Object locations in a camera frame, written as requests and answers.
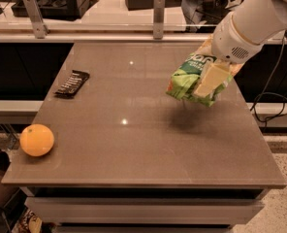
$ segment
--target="chip bag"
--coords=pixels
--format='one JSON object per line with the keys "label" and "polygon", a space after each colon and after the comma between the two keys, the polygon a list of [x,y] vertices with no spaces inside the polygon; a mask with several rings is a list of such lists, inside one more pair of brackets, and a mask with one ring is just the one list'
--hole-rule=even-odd
{"label": "chip bag", "polygon": [[166,93],[210,107],[243,64],[233,64],[213,56],[209,37],[172,74]]}

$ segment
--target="white robotic arm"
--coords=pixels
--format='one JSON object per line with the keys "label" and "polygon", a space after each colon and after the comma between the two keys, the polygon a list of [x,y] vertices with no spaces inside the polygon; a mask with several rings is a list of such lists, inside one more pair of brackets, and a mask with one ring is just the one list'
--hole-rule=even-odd
{"label": "white robotic arm", "polygon": [[245,0],[217,25],[212,54],[244,63],[258,53],[267,39],[287,29],[287,0]]}

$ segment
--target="speckled floor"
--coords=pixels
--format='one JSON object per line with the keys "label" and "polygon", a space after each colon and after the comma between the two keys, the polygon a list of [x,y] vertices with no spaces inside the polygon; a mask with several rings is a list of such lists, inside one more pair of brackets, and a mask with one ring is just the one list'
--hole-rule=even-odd
{"label": "speckled floor", "polygon": [[[265,135],[271,152],[287,181],[287,135]],[[0,149],[5,150],[9,138],[0,134]],[[263,199],[265,208],[246,225],[234,227],[234,233],[287,233],[287,186],[271,190]]]}

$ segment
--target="person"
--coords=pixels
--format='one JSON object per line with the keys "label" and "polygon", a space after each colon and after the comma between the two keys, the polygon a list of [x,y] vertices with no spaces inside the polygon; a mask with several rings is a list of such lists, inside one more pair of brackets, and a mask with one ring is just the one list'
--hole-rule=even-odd
{"label": "person", "polygon": [[182,0],[181,9],[188,25],[186,31],[196,32],[198,30],[196,25],[201,22],[203,14],[198,13],[196,10],[203,8],[203,1],[204,0]]}

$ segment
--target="orange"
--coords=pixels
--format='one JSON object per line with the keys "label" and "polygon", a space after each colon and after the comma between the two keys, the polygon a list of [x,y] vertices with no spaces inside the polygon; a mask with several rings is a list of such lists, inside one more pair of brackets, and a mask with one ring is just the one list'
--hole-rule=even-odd
{"label": "orange", "polygon": [[32,124],[24,128],[19,138],[24,152],[31,156],[42,156],[49,152],[54,144],[51,130],[42,124]]}

